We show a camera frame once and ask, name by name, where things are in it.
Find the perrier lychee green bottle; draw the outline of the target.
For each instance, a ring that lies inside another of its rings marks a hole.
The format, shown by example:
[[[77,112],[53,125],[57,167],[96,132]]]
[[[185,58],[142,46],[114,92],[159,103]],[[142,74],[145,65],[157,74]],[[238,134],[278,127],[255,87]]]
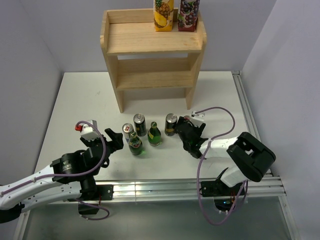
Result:
[[[141,155],[144,152],[143,142],[135,131],[129,134],[128,145],[130,152],[135,156]]]

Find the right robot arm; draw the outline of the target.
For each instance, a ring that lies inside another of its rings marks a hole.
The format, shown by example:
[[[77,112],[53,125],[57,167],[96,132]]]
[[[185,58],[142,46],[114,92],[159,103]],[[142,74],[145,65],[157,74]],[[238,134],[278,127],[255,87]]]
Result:
[[[196,159],[230,157],[235,166],[224,169],[214,181],[201,181],[199,191],[203,197],[236,195],[244,181],[260,182],[276,160],[273,151],[249,132],[209,142],[202,138],[205,126],[204,122],[196,125],[190,116],[179,117],[175,133],[182,140],[183,149]]]

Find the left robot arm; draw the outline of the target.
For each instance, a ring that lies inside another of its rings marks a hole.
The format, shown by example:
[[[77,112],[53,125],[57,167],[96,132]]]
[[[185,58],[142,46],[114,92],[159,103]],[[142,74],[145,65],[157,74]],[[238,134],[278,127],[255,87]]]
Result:
[[[99,197],[95,176],[107,168],[109,157],[124,147],[123,134],[105,129],[110,137],[80,140],[87,147],[65,153],[44,169],[15,183],[0,187],[0,222],[11,222],[40,205],[57,201],[92,201]]]

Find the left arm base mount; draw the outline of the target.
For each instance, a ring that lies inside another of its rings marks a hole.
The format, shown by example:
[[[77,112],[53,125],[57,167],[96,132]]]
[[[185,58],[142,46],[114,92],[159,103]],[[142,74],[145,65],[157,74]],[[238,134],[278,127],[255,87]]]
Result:
[[[98,185],[96,191],[89,196],[81,196],[76,198],[78,203],[78,213],[81,218],[86,221],[101,221],[110,216],[110,211],[102,206],[102,201],[111,201],[113,199],[114,186],[112,184]],[[99,210],[105,211],[106,215],[103,217],[93,218]]]

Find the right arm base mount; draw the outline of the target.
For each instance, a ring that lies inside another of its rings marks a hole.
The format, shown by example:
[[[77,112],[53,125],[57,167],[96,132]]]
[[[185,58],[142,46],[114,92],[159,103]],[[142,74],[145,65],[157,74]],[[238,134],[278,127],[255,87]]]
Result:
[[[242,183],[238,183],[233,187],[228,187],[220,180],[201,181],[199,190],[202,197],[214,198],[214,204],[218,211],[228,212],[236,200],[241,186]]]

